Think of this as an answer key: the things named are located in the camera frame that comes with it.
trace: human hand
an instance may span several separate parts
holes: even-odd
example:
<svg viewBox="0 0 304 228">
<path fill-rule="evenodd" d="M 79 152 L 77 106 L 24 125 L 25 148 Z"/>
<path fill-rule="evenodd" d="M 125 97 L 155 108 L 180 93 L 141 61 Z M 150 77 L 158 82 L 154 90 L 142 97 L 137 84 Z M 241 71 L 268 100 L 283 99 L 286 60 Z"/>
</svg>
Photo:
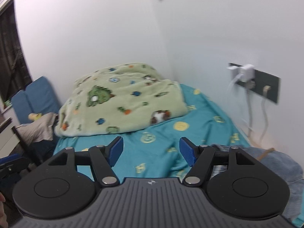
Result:
<svg viewBox="0 0 304 228">
<path fill-rule="evenodd" d="M 4 213 L 3 202 L 5 202 L 5 198 L 0 192 L 0 226 L 2 226 L 3 228 L 7 228 L 9 225 L 6 221 L 6 214 Z"/>
</svg>

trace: green fleece blanket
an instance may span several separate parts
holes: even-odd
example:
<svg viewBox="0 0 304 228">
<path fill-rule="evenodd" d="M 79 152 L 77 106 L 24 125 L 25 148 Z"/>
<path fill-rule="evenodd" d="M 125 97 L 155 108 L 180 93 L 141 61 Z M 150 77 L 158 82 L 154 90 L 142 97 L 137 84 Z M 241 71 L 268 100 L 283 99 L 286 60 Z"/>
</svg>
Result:
<svg viewBox="0 0 304 228">
<path fill-rule="evenodd" d="M 58 136 L 124 133 L 186 113 L 177 82 L 163 80 L 147 64 L 123 64 L 78 79 L 59 111 L 55 132 Z"/>
</svg>

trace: dark wall plate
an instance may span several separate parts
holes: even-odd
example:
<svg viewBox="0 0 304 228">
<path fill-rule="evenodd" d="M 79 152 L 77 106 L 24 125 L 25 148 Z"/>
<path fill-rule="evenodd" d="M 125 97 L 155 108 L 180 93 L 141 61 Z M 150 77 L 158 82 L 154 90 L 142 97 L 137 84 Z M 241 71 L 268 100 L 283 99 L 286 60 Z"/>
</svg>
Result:
<svg viewBox="0 0 304 228">
<path fill-rule="evenodd" d="M 242 65 L 229 63 L 229 66 L 237 66 L 241 67 Z M 271 86 L 271 89 L 267 93 L 267 99 L 275 102 L 276 104 L 279 101 L 279 87 L 281 78 L 274 76 L 272 74 L 268 74 L 259 70 L 255 70 L 255 88 L 251 89 L 251 91 L 263 96 L 263 87 L 266 85 Z M 238 85 L 244 87 L 245 83 L 238 81 Z"/>
</svg>

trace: gray ribbed platform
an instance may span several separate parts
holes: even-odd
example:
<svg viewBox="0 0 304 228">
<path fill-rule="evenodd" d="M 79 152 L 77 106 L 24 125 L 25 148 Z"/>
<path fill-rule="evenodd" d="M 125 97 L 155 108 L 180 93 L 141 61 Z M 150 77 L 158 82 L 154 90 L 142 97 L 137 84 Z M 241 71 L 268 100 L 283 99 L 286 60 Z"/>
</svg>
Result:
<svg viewBox="0 0 304 228">
<path fill-rule="evenodd" d="M 84 211 L 58 220 L 24 217 L 14 228 L 291 228 L 284 218 L 250 221 L 232 218 L 214 208 L 198 188 L 178 178 L 127 178 L 103 189 Z"/>
</svg>

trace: white power adapter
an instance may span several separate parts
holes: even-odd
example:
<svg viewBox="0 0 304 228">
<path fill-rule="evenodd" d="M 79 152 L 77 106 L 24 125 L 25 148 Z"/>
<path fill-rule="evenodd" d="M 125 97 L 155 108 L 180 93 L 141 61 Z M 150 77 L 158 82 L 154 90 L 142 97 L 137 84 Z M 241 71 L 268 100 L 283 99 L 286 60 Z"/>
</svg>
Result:
<svg viewBox="0 0 304 228">
<path fill-rule="evenodd" d="M 240 68 L 240 67 L 237 67 L 237 66 L 229 66 L 229 67 L 227 67 L 227 69 L 230 70 L 230 74 L 231 74 L 231 79 L 232 79 L 232 80 L 235 78 L 235 76 L 238 75 L 238 73 L 239 73 L 239 68 Z"/>
<path fill-rule="evenodd" d="M 240 74 L 242 74 L 240 81 L 248 82 L 254 79 L 254 66 L 251 64 L 246 64 L 240 67 Z"/>
</svg>

